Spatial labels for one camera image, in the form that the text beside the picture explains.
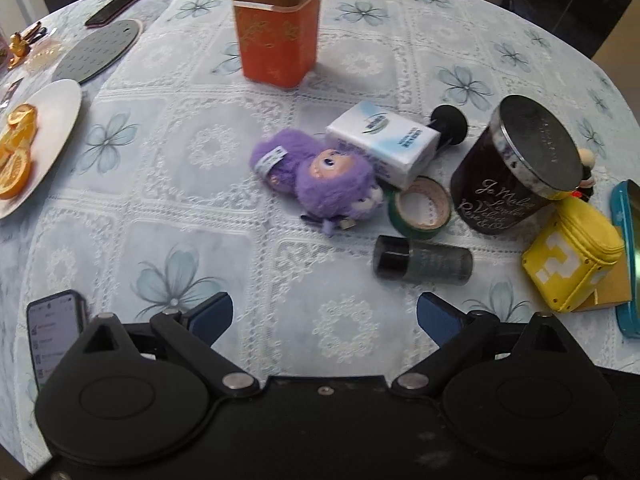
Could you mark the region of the dark glitter bottle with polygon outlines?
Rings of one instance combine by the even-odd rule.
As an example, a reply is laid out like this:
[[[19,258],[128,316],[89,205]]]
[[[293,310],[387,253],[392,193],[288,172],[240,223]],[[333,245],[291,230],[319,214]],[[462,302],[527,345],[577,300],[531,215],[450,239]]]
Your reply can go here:
[[[463,247],[380,235],[373,249],[374,274],[386,280],[464,285],[473,268],[472,252]]]

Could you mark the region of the green tape roll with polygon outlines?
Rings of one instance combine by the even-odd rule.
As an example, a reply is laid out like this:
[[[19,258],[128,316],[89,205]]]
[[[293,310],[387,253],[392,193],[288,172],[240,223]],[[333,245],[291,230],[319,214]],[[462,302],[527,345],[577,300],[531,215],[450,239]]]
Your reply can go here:
[[[390,223],[404,237],[430,240],[449,222],[451,200],[438,182],[418,177],[405,191],[390,194],[387,211]]]

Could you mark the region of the yellow question block pouch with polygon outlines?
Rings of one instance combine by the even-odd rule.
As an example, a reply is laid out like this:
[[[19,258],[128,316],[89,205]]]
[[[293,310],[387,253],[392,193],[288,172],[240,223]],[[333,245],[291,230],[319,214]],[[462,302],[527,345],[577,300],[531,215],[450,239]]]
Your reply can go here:
[[[611,221],[575,196],[554,213],[522,255],[522,266],[555,312],[580,307],[623,258],[623,237]]]

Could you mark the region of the purple plush toy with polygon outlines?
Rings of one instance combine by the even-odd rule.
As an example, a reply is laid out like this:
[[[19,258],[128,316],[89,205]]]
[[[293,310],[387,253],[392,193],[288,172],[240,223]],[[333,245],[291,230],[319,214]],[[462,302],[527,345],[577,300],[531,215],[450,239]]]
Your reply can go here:
[[[370,219],[384,202],[366,158],[329,148],[303,131],[284,129],[258,143],[250,168],[273,190],[295,197],[302,219],[327,236]]]

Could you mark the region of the white blue tissue pack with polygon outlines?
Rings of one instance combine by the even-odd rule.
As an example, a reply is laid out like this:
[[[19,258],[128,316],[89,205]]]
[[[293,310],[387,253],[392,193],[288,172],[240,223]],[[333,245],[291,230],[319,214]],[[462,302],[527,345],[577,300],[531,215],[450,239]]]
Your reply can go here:
[[[365,157],[375,175],[405,190],[436,154],[440,133],[386,108],[362,101],[326,127],[332,148]]]

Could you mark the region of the black plush toy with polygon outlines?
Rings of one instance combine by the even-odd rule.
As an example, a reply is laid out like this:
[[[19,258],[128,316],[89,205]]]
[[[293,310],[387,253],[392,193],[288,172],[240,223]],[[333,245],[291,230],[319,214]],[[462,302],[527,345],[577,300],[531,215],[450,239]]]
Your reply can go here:
[[[580,198],[583,202],[588,203],[593,196],[594,177],[592,170],[596,166],[596,155],[588,148],[580,148],[578,150],[580,163],[582,164],[582,180],[573,195]]]

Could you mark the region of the smartphone near lit screen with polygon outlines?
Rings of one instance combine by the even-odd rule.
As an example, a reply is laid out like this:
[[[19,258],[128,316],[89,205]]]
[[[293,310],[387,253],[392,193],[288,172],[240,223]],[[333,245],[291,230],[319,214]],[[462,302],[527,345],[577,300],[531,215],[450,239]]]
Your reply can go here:
[[[62,292],[30,302],[26,308],[30,358],[41,390],[87,323],[86,300],[79,292]]]

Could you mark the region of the dark candle jar silver lid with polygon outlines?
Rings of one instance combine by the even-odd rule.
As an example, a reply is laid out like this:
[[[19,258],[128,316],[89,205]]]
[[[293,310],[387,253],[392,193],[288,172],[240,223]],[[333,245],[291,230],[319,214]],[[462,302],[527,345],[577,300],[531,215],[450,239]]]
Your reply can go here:
[[[450,179],[458,216],[474,231],[502,233],[582,180],[578,149],[550,110],[528,96],[506,96]]]

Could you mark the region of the gold teal metal tray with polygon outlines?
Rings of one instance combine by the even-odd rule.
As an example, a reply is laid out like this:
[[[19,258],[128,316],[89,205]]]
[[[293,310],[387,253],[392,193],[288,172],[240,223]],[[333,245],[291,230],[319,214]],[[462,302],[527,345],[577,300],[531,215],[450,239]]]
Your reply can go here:
[[[618,327],[627,338],[640,338],[639,257],[640,188],[634,180],[625,180],[613,188],[610,208],[612,222],[622,231],[631,300],[616,307]]]

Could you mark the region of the orange slices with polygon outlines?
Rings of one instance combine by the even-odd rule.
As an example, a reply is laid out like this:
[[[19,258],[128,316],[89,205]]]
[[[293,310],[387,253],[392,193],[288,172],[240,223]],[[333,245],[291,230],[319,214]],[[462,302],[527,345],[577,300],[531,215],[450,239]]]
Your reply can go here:
[[[1,192],[2,200],[10,200],[23,191],[30,170],[30,148],[38,131],[38,110],[29,103],[15,107],[6,116],[1,133]]]

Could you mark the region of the white plate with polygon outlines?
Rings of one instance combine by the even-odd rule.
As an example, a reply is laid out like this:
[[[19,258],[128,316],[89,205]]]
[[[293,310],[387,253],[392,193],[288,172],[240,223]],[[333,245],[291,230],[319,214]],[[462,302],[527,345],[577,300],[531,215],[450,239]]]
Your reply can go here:
[[[32,171],[20,194],[1,201],[1,219],[20,208],[47,175],[74,128],[81,100],[80,85],[71,79],[50,82],[25,100],[38,110],[38,131],[32,142]]]

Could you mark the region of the grey round trivet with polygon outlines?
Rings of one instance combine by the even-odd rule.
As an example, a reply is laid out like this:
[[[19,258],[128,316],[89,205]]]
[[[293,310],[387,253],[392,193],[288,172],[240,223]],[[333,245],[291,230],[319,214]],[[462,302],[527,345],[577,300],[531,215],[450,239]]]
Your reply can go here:
[[[118,61],[142,32],[143,24],[138,20],[118,20],[95,30],[63,55],[51,80],[85,84]]]

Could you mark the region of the golden figurine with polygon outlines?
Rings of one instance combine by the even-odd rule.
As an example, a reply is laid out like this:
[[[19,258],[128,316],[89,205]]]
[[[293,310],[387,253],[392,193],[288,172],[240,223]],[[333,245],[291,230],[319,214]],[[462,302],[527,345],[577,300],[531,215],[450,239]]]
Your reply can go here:
[[[8,70],[13,70],[23,63],[32,50],[32,45],[46,36],[47,32],[47,27],[40,22],[30,25],[22,32],[14,32],[9,42],[12,58],[8,64]]]

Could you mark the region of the black smartphone far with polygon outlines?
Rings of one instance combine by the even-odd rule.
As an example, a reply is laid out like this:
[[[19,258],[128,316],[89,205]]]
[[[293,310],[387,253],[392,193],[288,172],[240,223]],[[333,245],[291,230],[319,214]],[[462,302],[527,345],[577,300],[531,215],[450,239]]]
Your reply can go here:
[[[127,10],[130,6],[136,3],[138,0],[111,0],[99,11],[93,13],[87,21],[85,26],[88,28],[98,28],[110,24],[114,21],[122,12]]]

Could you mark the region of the orange tin wooden lid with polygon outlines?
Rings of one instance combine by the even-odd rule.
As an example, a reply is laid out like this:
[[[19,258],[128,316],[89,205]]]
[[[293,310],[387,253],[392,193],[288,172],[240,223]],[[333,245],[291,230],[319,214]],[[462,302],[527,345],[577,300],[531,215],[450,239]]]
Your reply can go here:
[[[294,88],[317,61],[321,0],[232,0],[243,75]]]

